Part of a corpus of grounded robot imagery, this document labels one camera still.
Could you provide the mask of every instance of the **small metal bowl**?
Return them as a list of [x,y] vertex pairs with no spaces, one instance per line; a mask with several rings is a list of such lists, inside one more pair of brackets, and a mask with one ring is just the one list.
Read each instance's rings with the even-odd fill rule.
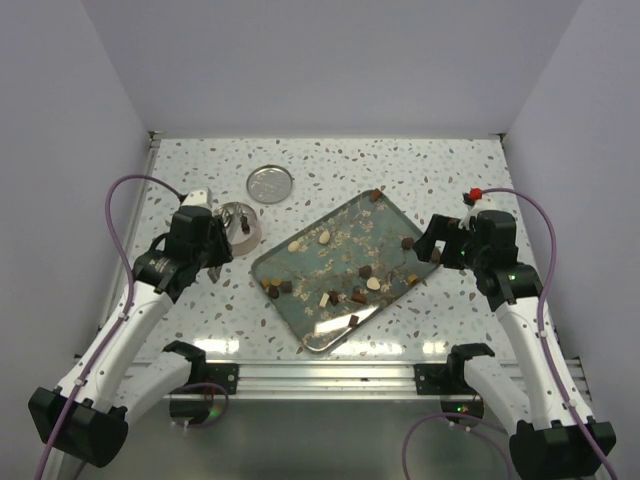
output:
[[246,255],[260,243],[262,230],[258,216],[249,205],[240,202],[225,203],[213,214],[222,217],[234,257]]

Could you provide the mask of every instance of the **red clip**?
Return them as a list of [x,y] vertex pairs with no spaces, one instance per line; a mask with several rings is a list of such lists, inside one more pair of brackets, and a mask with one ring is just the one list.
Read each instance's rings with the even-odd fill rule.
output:
[[477,202],[481,198],[482,198],[482,190],[480,190],[479,188],[472,188],[471,191],[469,192],[469,199],[473,200],[474,202]]

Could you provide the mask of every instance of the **white candy piece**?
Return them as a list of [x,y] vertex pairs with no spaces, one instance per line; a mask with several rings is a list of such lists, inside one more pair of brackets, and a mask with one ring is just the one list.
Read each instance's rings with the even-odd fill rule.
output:
[[327,306],[327,302],[329,301],[329,295],[327,293],[322,295],[322,298],[320,299],[320,306],[322,308]]
[[326,245],[327,243],[329,243],[330,238],[331,238],[331,234],[325,230],[324,232],[322,232],[322,235],[320,235],[320,238],[318,239],[318,241],[322,245]]
[[367,288],[369,290],[373,290],[374,292],[380,290],[380,282],[376,277],[371,277],[369,280],[367,280]]
[[300,242],[296,242],[294,240],[289,244],[289,246],[287,247],[287,250],[289,250],[289,253],[293,253],[293,252],[297,252],[299,248],[300,248]]

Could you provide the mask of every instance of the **white plastic part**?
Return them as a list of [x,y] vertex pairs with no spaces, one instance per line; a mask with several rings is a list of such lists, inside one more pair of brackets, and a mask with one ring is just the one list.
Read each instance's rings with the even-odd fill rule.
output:
[[[506,303],[498,307],[496,315],[502,324],[518,359],[527,395],[531,404],[531,423],[536,430],[551,428],[552,420],[559,420],[563,426],[575,425],[571,413],[564,407],[564,401],[555,384],[547,360],[542,350],[542,339],[538,335],[536,309],[538,298],[522,298],[514,305]],[[545,329],[551,328],[547,305],[544,308]],[[576,410],[583,423],[592,415],[591,409],[578,392],[562,357],[556,336],[547,332],[547,342],[560,378],[576,402]]]
[[190,374],[191,362],[177,353],[162,352],[141,373],[123,382],[114,403],[127,407],[125,420],[131,425],[166,394],[185,385]]
[[[107,332],[118,321],[125,299],[126,291],[116,305],[116,310],[111,314],[111,317],[109,317],[109,320],[107,320],[107,323],[89,349],[71,371],[60,380],[58,386],[62,388],[61,395],[69,396],[75,386],[76,379],[80,377],[84,365],[102,342]],[[89,399],[93,402],[91,405],[93,409],[103,413],[109,411],[124,374],[131,365],[140,346],[151,333],[156,323],[172,306],[173,302],[166,293],[157,294],[154,292],[154,287],[145,283],[136,282],[134,284],[134,303],[129,311],[129,319],[120,326],[94,363],[86,378],[86,383],[76,396],[78,403]]]
[[474,357],[464,363],[464,381],[491,407],[511,436],[519,420],[531,422],[529,399],[495,357]]
[[482,197],[480,200],[477,200],[473,207],[469,208],[469,211],[465,215],[465,217],[460,220],[458,224],[458,228],[464,228],[465,230],[469,230],[469,221],[471,217],[475,217],[478,213],[484,210],[494,210],[495,206],[489,197]]
[[187,198],[184,199],[184,202],[182,202],[182,206],[204,207],[212,210],[213,200],[211,190],[209,190],[209,188],[192,190],[191,192],[189,192],[189,195],[187,195]]

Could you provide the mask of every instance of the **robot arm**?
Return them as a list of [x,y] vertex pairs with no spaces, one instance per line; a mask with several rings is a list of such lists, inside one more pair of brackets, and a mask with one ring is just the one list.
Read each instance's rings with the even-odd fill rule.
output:
[[[511,458],[524,479],[560,479],[593,475],[600,460],[569,411],[575,408],[605,454],[615,444],[609,422],[596,422],[581,397],[562,357],[555,334],[539,329],[538,297],[542,284],[535,269],[517,261],[516,224],[507,212],[491,210],[479,190],[465,194],[470,207],[463,219],[433,215],[414,250],[429,261],[436,241],[444,241],[440,263],[445,268],[470,269],[478,290],[503,326],[513,346],[526,385],[526,395],[504,373],[484,344],[452,348],[447,366],[435,382],[476,390],[496,413],[510,436]],[[570,393],[565,404],[545,356],[545,337],[559,376]]]
[[[160,250],[157,247],[162,240],[164,248]],[[97,467],[107,465],[124,444],[127,420],[137,418],[164,394],[187,383],[193,372],[193,361],[165,349],[158,363],[149,367],[148,378],[137,384],[140,388],[121,399],[130,403],[117,402],[118,388],[140,346],[200,270],[207,269],[215,282],[222,265],[232,258],[223,221],[211,213],[210,191],[191,192],[174,213],[169,232],[154,240],[151,248],[136,259],[129,316],[120,313],[126,297],[123,295],[87,352],[56,388],[38,388],[29,400],[42,441],[48,441],[71,392],[77,389],[54,446]],[[119,328],[84,381],[80,380],[80,372],[115,325]],[[162,370],[164,378],[154,380],[154,369]]]

